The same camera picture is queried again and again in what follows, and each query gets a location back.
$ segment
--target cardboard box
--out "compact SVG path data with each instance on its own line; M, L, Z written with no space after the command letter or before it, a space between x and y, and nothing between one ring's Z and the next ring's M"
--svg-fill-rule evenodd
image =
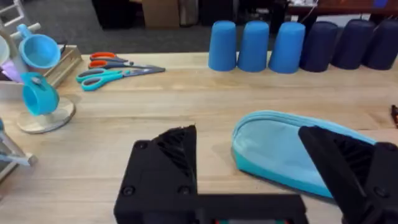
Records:
M180 27L178 0L142 0L142 10L148 28Z

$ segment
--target blue cup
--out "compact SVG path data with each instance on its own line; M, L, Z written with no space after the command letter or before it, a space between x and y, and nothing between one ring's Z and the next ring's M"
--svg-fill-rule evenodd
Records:
M49 114L57 109L58 93L41 74L26 72L21 75L21 78L24 82L22 98L32 115Z
M333 56L338 26L332 22L316 22L305 39L300 68L309 72L324 72Z
M278 73L295 73L299 69L305 26L298 22L285 22L276 37L269 68Z
M376 70L392 68L398 54L398 21L386 19L374 31L362 64Z
M57 43L42 34L32 34L25 24L17 27L23 40L19 44L19 53L25 63L35 68L51 68L56 66L61 58Z
M371 21L350 20L336 45L331 64L347 70L359 68L372 39L374 28L375 25Z
M248 22L243 30L238 67L245 72L260 72L267 67L269 26L266 22Z
M211 69L226 72L236 67L236 26L231 21L217 21L211 29L209 62Z

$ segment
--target scissor blade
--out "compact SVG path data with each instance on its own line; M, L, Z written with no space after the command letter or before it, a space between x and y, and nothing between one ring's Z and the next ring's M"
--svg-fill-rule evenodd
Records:
M152 74L152 73L159 73L166 71L165 68L160 67L153 67L153 68L143 68L138 70L130 70L123 74L124 77L131 77L136 75L145 75L145 74Z

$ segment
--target screw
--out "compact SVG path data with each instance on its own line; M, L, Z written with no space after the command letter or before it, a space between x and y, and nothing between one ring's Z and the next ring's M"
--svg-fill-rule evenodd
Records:
M190 189L189 187L187 187L187 186L181 186L181 187L178 189L178 192L179 192L180 194L183 194L183 195L188 195L188 194L191 193L191 189Z
M375 187L373 188L374 193L376 193L377 196L382 197L382 198L388 198L390 194L383 188L381 187Z
M148 143L145 141L139 141L137 142L137 146L138 149L145 149L146 147L148 147Z
M122 194L124 196L132 196L134 194L134 192L136 191L136 188L133 186L127 186L125 188L123 188L122 190Z
M37 78L37 77L32 77L31 80L36 85L42 84L42 81L39 78Z

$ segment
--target wooden table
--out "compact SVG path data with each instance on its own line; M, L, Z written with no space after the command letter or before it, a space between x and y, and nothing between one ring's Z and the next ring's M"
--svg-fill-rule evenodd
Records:
M76 115L61 129L24 134L15 122L21 102L0 103L10 137L39 158L34 168L18 167L0 186L0 223L115 223L113 205L132 144L176 126L196 124L198 187L201 193L286 193L236 170L231 132L256 110L329 119L380 141L398 144L389 107L398 103L397 69L361 67L324 73L214 72L207 54L120 55L167 72L125 78L98 91L83 92L75 74L58 88L76 104ZM336 205L303 196L312 224L340 223Z

